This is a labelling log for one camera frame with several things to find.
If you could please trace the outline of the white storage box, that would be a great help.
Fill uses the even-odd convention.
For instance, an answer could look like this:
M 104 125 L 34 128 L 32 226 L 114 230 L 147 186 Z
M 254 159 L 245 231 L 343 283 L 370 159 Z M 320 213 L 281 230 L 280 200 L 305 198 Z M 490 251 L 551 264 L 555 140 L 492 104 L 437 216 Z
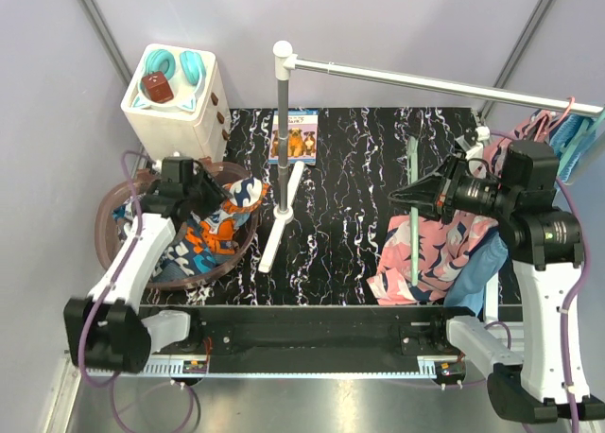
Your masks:
M 168 49 L 175 55 L 182 50 L 201 54 L 206 68 L 205 88 L 193 113 L 162 113 L 130 106 L 136 96 L 136 83 L 141 76 L 144 57 L 153 49 Z M 127 117 L 147 154 L 162 159 L 175 152 L 194 159 L 223 160 L 231 134 L 231 114 L 216 55 L 209 51 L 160 43 L 149 44 L 121 101 Z

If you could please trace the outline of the silver clothes rack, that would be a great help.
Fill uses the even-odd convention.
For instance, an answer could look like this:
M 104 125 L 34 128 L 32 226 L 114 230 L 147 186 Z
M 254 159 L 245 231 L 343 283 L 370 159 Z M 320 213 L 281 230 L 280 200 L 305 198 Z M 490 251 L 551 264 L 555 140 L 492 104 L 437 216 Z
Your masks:
M 331 76 L 373 81 L 388 85 L 433 91 L 448 95 L 461 95 L 470 98 L 486 99 L 491 102 L 505 103 L 529 108 L 547 109 L 550 111 L 569 111 L 576 115 L 597 118 L 604 111 L 602 106 L 594 106 L 516 93 L 493 87 L 481 87 L 468 83 L 454 82 L 437 78 L 427 78 L 405 73 L 396 73 L 371 68 L 355 67 L 334 62 L 311 61 L 294 53 L 288 41 L 278 41 L 272 48 L 274 56 L 275 77 L 278 92 L 278 186 L 279 200 L 274 208 L 274 223 L 269 234 L 258 270 L 263 273 L 271 271 L 277 250 L 285 230 L 293 217 L 292 202 L 302 179 L 304 163 L 297 162 L 289 167 L 288 154 L 288 110 L 289 80 L 294 70 L 316 72 Z

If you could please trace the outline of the mint green hanger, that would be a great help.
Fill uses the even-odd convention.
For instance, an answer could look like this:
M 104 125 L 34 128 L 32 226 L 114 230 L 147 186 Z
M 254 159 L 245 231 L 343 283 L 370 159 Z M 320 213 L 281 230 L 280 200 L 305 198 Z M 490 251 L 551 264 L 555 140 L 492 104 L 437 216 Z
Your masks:
M 407 146 L 407 168 L 408 180 L 410 184 L 416 182 L 419 178 L 418 166 L 418 139 L 414 136 L 408 138 Z M 410 282 L 412 286 L 417 286 L 419 281 L 419 214 L 416 207 L 411 207 L 409 212 L 409 230 L 410 230 Z

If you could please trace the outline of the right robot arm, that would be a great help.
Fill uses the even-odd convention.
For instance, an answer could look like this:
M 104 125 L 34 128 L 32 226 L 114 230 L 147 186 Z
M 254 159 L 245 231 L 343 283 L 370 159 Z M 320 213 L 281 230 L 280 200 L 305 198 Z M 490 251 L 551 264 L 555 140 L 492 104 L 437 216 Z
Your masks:
M 522 295 L 523 352 L 508 349 L 470 316 L 434 325 L 430 345 L 471 358 L 500 418 L 521 424 L 568 419 L 577 431 L 582 422 L 603 419 L 604 403 L 591 393 L 581 362 L 576 297 L 588 256 L 577 217 L 553 204 L 558 168 L 548 144 L 516 140 L 499 176 L 473 176 L 459 153 L 389 199 L 442 223 L 456 211 L 497 221 Z

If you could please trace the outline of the teal cat ear headphones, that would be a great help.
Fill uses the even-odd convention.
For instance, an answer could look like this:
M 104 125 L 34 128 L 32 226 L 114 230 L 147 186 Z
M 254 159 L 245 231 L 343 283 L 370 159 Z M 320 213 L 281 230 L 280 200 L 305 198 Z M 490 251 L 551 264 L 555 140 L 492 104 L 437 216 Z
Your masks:
M 162 71 L 169 81 L 174 98 L 163 104 L 151 102 L 143 91 L 141 79 L 152 72 Z M 182 50 L 175 55 L 168 49 L 153 49 L 144 57 L 136 96 L 130 106 L 162 113 L 193 113 L 205 88 L 206 68 L 199 52 Z

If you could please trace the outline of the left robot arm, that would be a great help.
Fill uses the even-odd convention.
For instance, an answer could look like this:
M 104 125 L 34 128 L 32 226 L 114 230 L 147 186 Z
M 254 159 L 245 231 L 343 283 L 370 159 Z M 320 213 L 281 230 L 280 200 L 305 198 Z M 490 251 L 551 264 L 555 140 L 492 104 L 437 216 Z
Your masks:
M 82 372 L 139 373 L 149 357 L 174 344 L 186 354 L 203 344 L 204 331 L 189 314 L 166 310 L 141 318 L 140 303 L 165 249 L 191 215 L 206 218 L 232 198 L 198 160 L 163 159 L 144 193 L 127 180 L 135 213 L 130 233 L 100 281 L 63 309 L 69 352 Z

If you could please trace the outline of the blue orange patterned shorts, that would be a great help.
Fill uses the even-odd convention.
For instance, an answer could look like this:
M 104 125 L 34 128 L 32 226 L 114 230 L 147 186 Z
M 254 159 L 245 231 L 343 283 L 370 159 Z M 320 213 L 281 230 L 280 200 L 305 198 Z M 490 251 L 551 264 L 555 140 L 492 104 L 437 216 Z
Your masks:
M 234 270 L 251 244 L 269 186 L 255 177 L 226 182 L 227 198 L 209 216 L 191 213 L 181 224 L 153 215 L 158 179 L 123 182 L 99 206 L 96 249 L 103 282 L 133 292 L 149 287 L 200 286 Z

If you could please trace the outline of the light blue shorts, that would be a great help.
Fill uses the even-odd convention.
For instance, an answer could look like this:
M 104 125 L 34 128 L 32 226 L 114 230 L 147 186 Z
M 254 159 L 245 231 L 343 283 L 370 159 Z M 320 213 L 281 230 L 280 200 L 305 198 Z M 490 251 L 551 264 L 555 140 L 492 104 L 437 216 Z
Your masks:
M 489 230 L 470 252 L 469 260 L 448 290 L 445 307 L 466 307 L 476 316 L 484 306 L 485 287 L 499 272 L 509 250 L 497 229 Z

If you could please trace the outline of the dog picture book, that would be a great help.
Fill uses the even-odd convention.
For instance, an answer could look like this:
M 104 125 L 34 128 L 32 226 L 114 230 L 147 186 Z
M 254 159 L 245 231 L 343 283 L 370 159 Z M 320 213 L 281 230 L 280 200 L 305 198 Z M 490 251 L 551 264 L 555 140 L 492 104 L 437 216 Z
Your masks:
M 287 157 L 291 164 L 298 161 L 306 165 L 317 163 L 318 129 L 318 110 L 289 110 Z

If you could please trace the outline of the pink translucent plastic basin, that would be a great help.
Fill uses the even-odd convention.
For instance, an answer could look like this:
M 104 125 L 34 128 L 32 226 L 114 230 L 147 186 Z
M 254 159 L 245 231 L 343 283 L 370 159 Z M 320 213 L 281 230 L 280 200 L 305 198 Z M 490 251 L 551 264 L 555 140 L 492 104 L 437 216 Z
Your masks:
M 244 202 L 232 198 L 204 220 L 191 216 L 187 228 L 163 252 L 148 289 L 175 291 L 210 285 L 235 269 L 255 236 L 267 186 L 240 165 L 212 163 L 209 159 L 202 164 L 227 190 L 246 193 L 250 198 Z M 102 268 L 108 269 L 119 253 L 134 215 L 126 182 L 117 184 L 100 202 L 95 218 L 95 251 Z

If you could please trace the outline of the pink patterned shorts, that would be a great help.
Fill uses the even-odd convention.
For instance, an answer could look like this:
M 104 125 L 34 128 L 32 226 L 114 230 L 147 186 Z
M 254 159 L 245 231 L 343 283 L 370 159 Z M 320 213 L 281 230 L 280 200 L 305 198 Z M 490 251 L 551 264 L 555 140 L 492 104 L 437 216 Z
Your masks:
M 409 216 L 392 217 L 377 274 L 367 280 L 373 296 L 381 305 L 444 300 L 471 250 L 492 229 L 498 230 L 510 256 L 512 246 L 499 219 L 461 211 L 455 212 L 450 223 L 420 216 L 419 281 L 412 286 Z

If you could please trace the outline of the brown cube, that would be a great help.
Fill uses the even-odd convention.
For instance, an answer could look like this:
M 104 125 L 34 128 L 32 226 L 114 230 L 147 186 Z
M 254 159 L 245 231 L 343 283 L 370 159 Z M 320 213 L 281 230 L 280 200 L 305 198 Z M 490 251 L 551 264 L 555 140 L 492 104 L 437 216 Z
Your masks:
M 162 71 L 152 72 L 142 77 L 141 85 L 151 102 L 163 104 L 174 98 L 168 79 Z

